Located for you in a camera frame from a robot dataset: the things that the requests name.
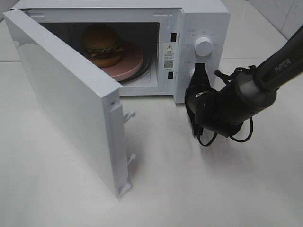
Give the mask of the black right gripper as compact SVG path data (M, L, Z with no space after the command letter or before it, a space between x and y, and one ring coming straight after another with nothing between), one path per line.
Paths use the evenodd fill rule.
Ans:
M196 63L188 86L188 115L194 136L198 135L198 130L203 121L203 105L210 90L211 86L206 73L205 63Z

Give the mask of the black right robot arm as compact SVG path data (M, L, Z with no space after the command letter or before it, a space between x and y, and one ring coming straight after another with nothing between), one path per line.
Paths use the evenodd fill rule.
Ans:
M193 135L201 135L203 129L225 137L235 135L244 121L270 107L277 90L302 71L302 28L259 66L237 67L231 75L216 70L214 74L225 83L220 91L211 87L205 64L195 64L185 94Z

